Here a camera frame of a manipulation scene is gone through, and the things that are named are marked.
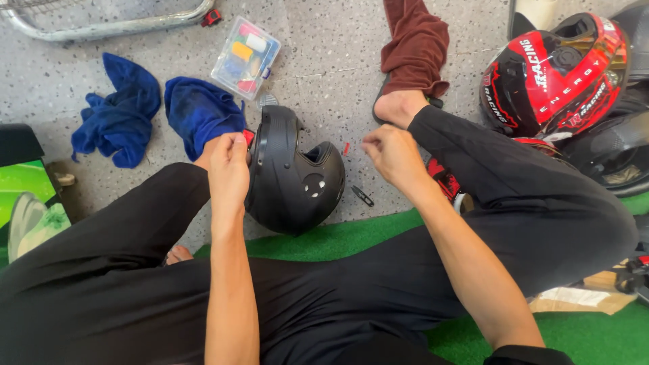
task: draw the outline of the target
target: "metal bar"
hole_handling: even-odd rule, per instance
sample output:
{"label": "metal bar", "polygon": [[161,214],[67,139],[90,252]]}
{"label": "metal bar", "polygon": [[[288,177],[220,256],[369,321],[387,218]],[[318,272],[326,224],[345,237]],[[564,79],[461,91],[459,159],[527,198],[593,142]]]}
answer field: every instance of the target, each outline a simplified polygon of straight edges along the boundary
{"label": "metal bar", "polygon": [[198,23],[212,9],[214,0],[203,0],[195,10],[187,10],[178,14],[143,18],[115,23],[98,23],[76,29],[61,29],[58,31],[41,31],[18,14],[17,10],[6,10],[5,15],[13,26],[35,39],[48,42],[66,42],[76,40],[94,40],[139,32],[159,31],[181,25]]}

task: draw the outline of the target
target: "black pants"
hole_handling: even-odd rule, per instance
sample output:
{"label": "black pants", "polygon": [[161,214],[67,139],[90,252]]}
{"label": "black pants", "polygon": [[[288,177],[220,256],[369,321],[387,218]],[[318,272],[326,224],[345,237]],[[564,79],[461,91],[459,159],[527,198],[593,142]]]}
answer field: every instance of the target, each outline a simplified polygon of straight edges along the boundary
{"label": "black pants", "polygon": [[[595,182],[434,107],[409,128],[478,208],[464,214],[526,295],[611,267],[638,241]],[[0,275],[0,364],[200,362],[206,259],[158,267],[208,201],[207,173],[165,167]],[[262,362],[327,364],[349,344],[465,313],[425,227],[328,262],[250,259]]]}

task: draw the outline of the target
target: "speckled floor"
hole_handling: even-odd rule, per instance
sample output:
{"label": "speckled floor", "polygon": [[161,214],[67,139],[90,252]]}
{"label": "speckled floor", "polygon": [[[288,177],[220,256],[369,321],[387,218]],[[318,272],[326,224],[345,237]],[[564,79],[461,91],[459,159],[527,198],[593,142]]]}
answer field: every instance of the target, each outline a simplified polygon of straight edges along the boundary
{"label": "speckled floor", "polygon": [[[609,16],[633,0],[560,0],[556,21],[581,11]],[[451,82],[445,109],[478,121],[476,87],[495,49],[506,43],[508,1],[425,0],[431,13],[449,25],[451,44],[442,75]],[[44,29],[76,27],[96,22],[171,14],[195,8],[200,0],[83,0],[63,10],[33,16]],[[359,148],[363,135],[376,127],[371,107],[383,81],[381,47],[389,40],[381,0],[217,0],[224,21],[212,28],[191,26],[168,31],[120,36],[91,42],[49,44],[32,40],[0,21],[0,123],[27,123],[43,145],[48,162],[58,171],[77,176],[64,200],[73,219],[107,206],[162,166],[187,161],[182,141],[167,124],[164,108],[153,119],[147,156],[133,170],[115,168],[98,153],[70,160],[71,133],[81,123],[88,92],[113,92],[104,73],[101,53],[127,57],[164,84],[176,76],[209,80],[232,20],[241,15],[263,27],[282,44],[265,87],[282,105],[292,108],[308,132],[303,146],[330,140],[343,149],[350,143],[347,190],[336,211],[325,221],[362,220],[411,208],[408,201],[374,170]],[[260,112],[246,108],[256,129]],[[359,186],[376,203],[369,208],[351,192]],[[181,240],[194,249],[208,240],[210,210],[204,207]],[[247,238],[270,232],[247,219]]]}

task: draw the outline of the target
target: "plastic storage box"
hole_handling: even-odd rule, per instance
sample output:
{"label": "plastic storage box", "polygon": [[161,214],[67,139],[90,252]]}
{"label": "plastic storage box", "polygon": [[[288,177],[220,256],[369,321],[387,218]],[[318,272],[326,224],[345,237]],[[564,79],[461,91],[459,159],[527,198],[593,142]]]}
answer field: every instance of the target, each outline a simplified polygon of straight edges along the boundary
{"label": "plastic storage box", "polygon": [[238,16],[212,70],[212,78],[245,99],[254,100],[263,81],[270,76],[281,47],[270,34]]}

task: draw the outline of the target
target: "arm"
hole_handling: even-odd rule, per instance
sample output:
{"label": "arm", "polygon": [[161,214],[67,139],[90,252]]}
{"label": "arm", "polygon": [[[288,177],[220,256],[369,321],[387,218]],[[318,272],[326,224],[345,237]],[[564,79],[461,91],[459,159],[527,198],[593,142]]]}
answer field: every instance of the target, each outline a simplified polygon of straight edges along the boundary
{"label": "arm", "polygon": [[363,142],[378,171],[419,210],[458,299],[491,347],[544,347],[516,282],[428,176],[410,133],[383,126]]}
{"label": "arm", "polygon": [[205,364],[259,364],[259,321],[243,241],[248,190],[247,147],[241,133],[224,134],[210,160],[212,283]]}

